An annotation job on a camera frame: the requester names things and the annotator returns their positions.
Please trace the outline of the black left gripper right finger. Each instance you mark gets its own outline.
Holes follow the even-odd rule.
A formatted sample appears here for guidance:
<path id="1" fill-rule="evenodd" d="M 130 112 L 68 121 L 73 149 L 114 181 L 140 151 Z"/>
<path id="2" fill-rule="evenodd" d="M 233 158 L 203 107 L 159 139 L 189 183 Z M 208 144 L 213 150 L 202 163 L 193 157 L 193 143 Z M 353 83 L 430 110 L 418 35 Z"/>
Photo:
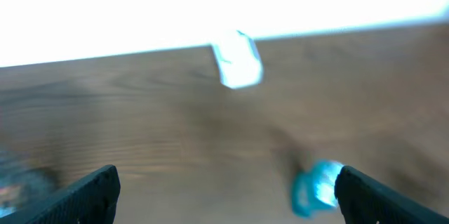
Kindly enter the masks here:
<path id="1" fill-rule="evenodd" d="M 340 171 L 335 197 L 346 224 L 448 224 L 447 217 L 351 166 Z"/>

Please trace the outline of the small teal liquid bottle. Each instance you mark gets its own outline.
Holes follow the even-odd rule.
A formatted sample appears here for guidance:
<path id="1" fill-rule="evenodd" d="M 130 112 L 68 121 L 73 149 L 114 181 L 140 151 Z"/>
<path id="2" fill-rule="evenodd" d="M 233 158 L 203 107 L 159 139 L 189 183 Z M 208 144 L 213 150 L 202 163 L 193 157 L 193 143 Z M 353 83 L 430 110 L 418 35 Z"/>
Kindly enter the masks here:
<path id="1" fill-rule="evenodd" d="M 333 160 L 321 160 L 310 170 L 299 172 L 290 194 L 293 212 L 299 217 L 311 218 L 319 211 L 337 209 L 335 182 L 343 166 Z"/>

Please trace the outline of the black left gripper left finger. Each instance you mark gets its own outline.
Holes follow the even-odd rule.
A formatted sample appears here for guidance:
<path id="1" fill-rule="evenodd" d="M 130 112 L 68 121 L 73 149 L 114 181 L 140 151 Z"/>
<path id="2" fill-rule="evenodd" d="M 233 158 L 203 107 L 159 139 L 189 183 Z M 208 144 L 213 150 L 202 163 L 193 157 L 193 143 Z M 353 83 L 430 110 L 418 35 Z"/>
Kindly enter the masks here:
<path id="1" fill-rule="evenodd" d="M 113 224 L 120 191 L 116 167 L 106 165 L 1 218 L 1 224 Z"/>

